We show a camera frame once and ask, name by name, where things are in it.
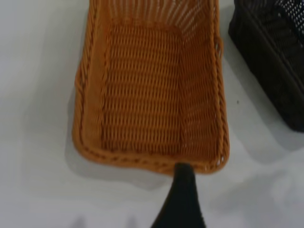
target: white table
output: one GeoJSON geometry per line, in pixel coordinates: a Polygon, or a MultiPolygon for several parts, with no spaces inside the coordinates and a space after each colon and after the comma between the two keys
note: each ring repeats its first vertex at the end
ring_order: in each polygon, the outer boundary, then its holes
{"type": "MultiPolygon", "coordinates": [[[[231,155],[197,176],[209,228],[300,228],[304,134],[290,131],[228,37],[221,0],[231,155]]],[[[0,2],[0,227],[146,228],[171,178],[92,164],[71,143],[88,0],[0,2]]]]}

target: black wicker basket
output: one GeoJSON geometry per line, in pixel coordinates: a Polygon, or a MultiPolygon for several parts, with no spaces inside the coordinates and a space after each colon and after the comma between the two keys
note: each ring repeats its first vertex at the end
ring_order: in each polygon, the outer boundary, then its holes
{"type": "Polygon", "coordinates": [[[304,132],[303,0],[235,0],[229,35],[293,130],[304,132]]]}

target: woven rattan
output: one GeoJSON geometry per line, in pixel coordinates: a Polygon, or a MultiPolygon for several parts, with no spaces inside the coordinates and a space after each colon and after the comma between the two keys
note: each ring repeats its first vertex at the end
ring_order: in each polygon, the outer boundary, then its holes
{"type": "Polygon", "coordinates": [[[229,156],[218,0],[90,0],[73,140],[86,158],[173,174],[229,156]]]}

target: wicker basket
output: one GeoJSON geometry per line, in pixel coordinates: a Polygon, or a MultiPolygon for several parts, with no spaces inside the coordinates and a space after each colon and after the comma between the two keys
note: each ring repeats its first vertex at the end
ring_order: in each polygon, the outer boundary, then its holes
{"type": "Polygon", "coordinates": [[[90,0],[73,140],[86,158],[173,174],[229,155],[217,0],[90,0]]]}
{"type": "Polygon", "coordinates": [[[303,14],[291,14],[290,2],[235,0],[229,34],[284,121],[304,132],[304,49],[295,24],[303,14]]]}

